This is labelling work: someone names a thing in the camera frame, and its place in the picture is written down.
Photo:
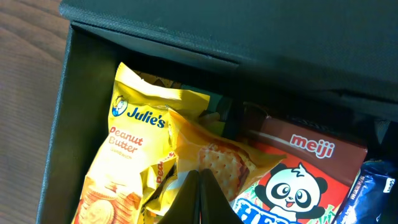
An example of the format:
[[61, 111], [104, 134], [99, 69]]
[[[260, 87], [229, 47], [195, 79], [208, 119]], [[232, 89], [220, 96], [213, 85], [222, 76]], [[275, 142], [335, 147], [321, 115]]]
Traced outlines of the yellow green Pretz box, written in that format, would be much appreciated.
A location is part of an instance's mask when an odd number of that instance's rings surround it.
[[228, 120], [229, 111], [233, 102], [231, 98], [186, 84], [181, 84], [174, 80], [140, 72], [138, 70], [135, 70], [134, 72], [140, 76], [141, 79], [153, 85], [166, 88], [191, 90], [208, 95], [210, 97], [208, 108], [199, 116], [199, 123], [210, 132], [219, 136], [223, 135], [224, 127]]

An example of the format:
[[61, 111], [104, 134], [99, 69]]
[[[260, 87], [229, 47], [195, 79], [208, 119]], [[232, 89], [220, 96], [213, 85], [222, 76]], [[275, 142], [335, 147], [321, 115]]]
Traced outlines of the small orange candy packet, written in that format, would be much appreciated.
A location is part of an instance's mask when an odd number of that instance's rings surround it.
[[175, 160], [168, 177], [144, 204], [144, 223], [160, 221], [191, 170], [211, 170], [227, 201], [232, 202], [285, 159], [284, 155], [268, 154], [217, 136], [172, 109], [169, 143]]

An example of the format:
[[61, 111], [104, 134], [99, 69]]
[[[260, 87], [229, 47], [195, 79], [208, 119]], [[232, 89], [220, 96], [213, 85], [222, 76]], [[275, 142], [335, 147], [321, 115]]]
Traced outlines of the dark blue chocolate bar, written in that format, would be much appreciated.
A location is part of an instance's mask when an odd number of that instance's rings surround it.
[[378, 224], [395, 184], [397, 167], [382, 160], [362, 164], [358, 178], [334, 219], [336, 224]]

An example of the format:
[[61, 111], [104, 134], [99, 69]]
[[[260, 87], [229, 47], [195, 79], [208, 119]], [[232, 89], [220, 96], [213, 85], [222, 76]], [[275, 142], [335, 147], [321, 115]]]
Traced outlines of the red Hello Panda box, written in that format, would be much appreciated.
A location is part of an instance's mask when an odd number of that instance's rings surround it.
[[244, 223], [333, 223], [368, 152], [271, 117], [244, 119], [239, 140], [286, 157], [234, 201]]

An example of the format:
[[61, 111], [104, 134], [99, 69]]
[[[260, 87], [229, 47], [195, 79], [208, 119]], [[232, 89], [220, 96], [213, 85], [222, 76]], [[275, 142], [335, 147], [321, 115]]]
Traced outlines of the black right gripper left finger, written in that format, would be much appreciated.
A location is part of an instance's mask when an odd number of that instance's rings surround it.
[[174, 202], [159, 224], [200, 223], [200, 175], [191, 170], [182, 184]]

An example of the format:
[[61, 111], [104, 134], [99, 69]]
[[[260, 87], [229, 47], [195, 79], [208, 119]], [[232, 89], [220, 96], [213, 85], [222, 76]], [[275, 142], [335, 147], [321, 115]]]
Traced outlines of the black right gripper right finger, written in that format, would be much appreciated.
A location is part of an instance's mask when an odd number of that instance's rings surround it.
[[243, 224], [210, 169], [200, 171], [201, 224]]

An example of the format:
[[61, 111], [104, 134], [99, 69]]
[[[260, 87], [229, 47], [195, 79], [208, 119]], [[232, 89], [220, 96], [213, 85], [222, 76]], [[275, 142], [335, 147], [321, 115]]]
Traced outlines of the yellow orange snack packet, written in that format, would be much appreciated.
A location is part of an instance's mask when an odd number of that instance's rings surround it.
[[144, 205], [173, 172], [169, 110], [197, 118], [210, 96], [147, 83], [120, 63], [108, 136], [85, 176], [74, 223], [147, 223]]

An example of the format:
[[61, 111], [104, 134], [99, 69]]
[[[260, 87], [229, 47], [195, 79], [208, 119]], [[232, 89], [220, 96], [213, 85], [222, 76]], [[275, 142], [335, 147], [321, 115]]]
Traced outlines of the black gift box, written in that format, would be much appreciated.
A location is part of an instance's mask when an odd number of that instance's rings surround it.
[[81, 1], [70, 21], [37, 223], [70, 223], [120, 63], [270, 107], [397, 162], [396, 1]]

